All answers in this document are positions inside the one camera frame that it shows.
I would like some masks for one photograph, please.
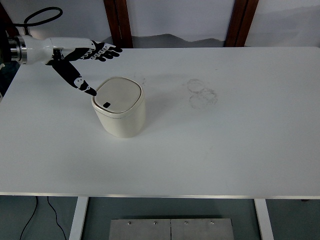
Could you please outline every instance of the robotic arm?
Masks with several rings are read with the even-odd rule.
[[[21,64],[42,62],[53,69],[72,87],[95,96],[96,91],[89,87],[78,70],[70,63],[78,59],[99,60],[118,57],[121,48],[104,42],[86,38],[51,37],[45,40],[29,35],[8,38],[11,61]]]

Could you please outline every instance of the white table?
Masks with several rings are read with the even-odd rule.
[[[108,134],[89,95],[23,65],[0,104],[0,194],[320,199],[320,49],[125,49],[73,63],[145,90],[143,131]]]

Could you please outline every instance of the black fingertip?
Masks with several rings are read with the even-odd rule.
[[[114,56],[114,57],[119,57],[119,56],[120,56],[119,53],[117,53],[117,52],[115,52],[115,51],[112,51],[112,52],[111,52],[111,55]]]
[[[122,53],[122,49],[119,48],[119,47],[116,47],[116,46],[111,46],[111,47],[109,47],[108,50],[109,50],[109,51],[115,51],[115,52],[117,52],[117,53]]]
[[[98,59],[101,62],[105,62],[106,61],[106,59],[104,57],[101,57],[101,56],[97,56],[95,59]]]
[[[105,58],[107,58],[107,59],[113,59],[114,58],[112,55],[110,55],[110,53],[105,53],[103,56]]]
[[[90,87],[88,90],[85,90],[84,92],[92,96],[97,96],[96,90],[94,90],[92,87]]]

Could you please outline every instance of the wall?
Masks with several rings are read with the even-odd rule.
[[[23,22],[41,8],[62,8],[61,18],[31,28],[31,34],[39,39],[54,36],[102,41],[111,36],[103,0],[0,1],[14,22]],[[133,36],[172,34],[187,41],[224,41],[233,4],[234,0],[127,0]],[[319,23],[320,0],[260,0],[246,45],[320,47]]]
[[[131,33],[186,41],[226,39],[234,0],[127,0]]]
[[[320,47],[320,0],[260,0],[245,45]]]

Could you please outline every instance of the gray floor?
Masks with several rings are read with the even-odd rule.
[[[170,34],[133,37],[135,48],[222,47],[223,44],[223,41],[216,39],[188,42]],[[9,79],[0,75],[1,92],[6,92],[10,78],[14,76],[16,69],[13,69],[13,73],[12,69],[7,69],[11,74]],[[50,197],[49,200],[68,237],[77,198]],[[35,204],[34,196],[0,196],[0,240],[19,239]],[[320,239],[320,200],[267,200],[267,207],[275,240]],[[155,198],[90,198],[82,239],[107,240],[111,219],[167,217],[231,218],[236,240],[260,239],[252,200]],[[39,197],[35,215],[25,229],[22,239],[64,239],[46,197]]]

